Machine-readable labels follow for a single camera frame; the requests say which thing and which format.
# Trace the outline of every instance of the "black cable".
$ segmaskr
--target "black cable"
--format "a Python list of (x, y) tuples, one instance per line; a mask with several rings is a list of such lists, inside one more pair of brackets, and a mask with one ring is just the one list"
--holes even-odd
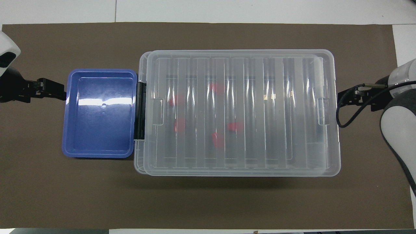
[(343, 107), (343, 106), (341, 106), (341, 104), (342, 104), (342, 102), (344, 101), (344, 99), (346, 98), (346, 96), (347, 96), (347, 94), (349, 94), (349, 93), (351, 93), (351, 92), (353, 92), (356, 88), (359, 88), (359, 87), (363, 87), (364, 86), (364, 84), (361, 84), (361, 85), (356, 85), (356, 86), (354, 86), (354, 87), (352, 87), (351, 89), (348, 89), (345, 93), (344, 93), (344, 95), (339, 99), (339, 101), (338, 101), (338, 105), (337, 105), (337, 112), (336, 112), (336, 114), (335, 114), (335, 117), (336, 117), (336, 119), (337, 119), (337, 124), (338, 124), (338, 126), (340, 127), (340, 128), (345, 128), (345, 127), (347, 127), (348, 125), (350, 125), (351, 123), (352, 123), (352, 121), (354, 121), (354, 119), (355, 118), (357, 118), (357, 116), (361, 113), (361, 111), (362, 110), (364, 110), (364, 108), (366, 107), (366, 106), (368, 106), (374, 99), (376, 99), (378, 96), (380, 96), (381, 94), (383, 94), (383, 93), (385, 93), (385, 92), (387, 92), (387, 91), (390, 91), (390, 90), (393, 90), (393, 89), (396, 89), (396, 88), (400, 88), (400, 87), (403, 87), (403, 86), (406, 86), (406, 85), (414, 85), (414, 84), (416, 84), (416, 81), (408, 81), (408, 82), (404, 82), (404, 83), (400, 83), (400, 84), (397, 84), (397, 85), (393, 85), (393, 86), (390, 86), (390, 87), (388, 87), (388, 88), (385, 88), (385, 89), (383, 89), (383, 90), (381, 90), (380, 92), (378, 92), (377, 94), (375, 94), (374, 96), (372, 96), (371, 98), (369, 98), (366, 102), (364, 102), (363, 103), (363, 105), (362, 106), (360, 106), (360, 108), (352, 115), (352, 117), (345, 123), (345, 124), (341, 124), (340, 122), (339, 122), (339, 109), (341, 108), (341, 107)]

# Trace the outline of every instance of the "brown surface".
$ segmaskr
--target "brown surface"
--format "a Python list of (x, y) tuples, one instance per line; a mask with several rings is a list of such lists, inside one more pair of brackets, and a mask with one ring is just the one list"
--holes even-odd
[[(390, 25), (98, 23), (4, 25), (26, 79), (130, 68), (150, 50), (315, 49), (335, 56), (337, 88), (396, 67)], [(343, 113), (350, 116), (354, 107)], [(383, 142), (380, 112), (340, 130), (329, 178), (151, 177), (132, 161), (61, 152), (64, 102), (0, 104), (0, 227), (192, 229), (413, 228), (409, 185)]]

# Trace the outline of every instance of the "transparent plastic lid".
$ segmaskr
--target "transparent plastic lid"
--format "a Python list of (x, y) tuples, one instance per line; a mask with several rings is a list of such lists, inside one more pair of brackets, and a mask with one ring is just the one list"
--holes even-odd
[(135, 167), (160, 176), (334, 176), (341, 167), (328, 50), (145, 53), (145, 139)]

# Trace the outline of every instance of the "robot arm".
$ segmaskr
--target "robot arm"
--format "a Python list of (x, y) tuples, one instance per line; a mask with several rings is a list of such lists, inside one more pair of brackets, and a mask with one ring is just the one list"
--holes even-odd
[(19, 55), (19, 47), (0, 31), (0, 103), (13, 100), (29, 103), (32, 97), (66, 100), (64, 85), (45, 78), (25, 80), (12, 68), (10, 64)]
[[(371, 89), (363, 91), (359, 87)], [(416, 195), (416, 59), (396, 68), (376, 84), (357, 85), (340, 92), (338, 100), (337, 122), (340, 127), (348, 126), (367, 105), (371, 105), (371, 111), (384, 109), (380, 120), (381, 133)], [(346, 124), (341, 124), (339, 109), (346, 105), (361, 107)]]

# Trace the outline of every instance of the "blue tray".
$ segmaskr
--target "blue tray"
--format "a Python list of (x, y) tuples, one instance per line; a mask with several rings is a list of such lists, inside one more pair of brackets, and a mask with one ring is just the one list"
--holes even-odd
[(133, 70), (73, 70), (68, 76), (63, 153), (86, 158), (131, 155), (136, 86)]

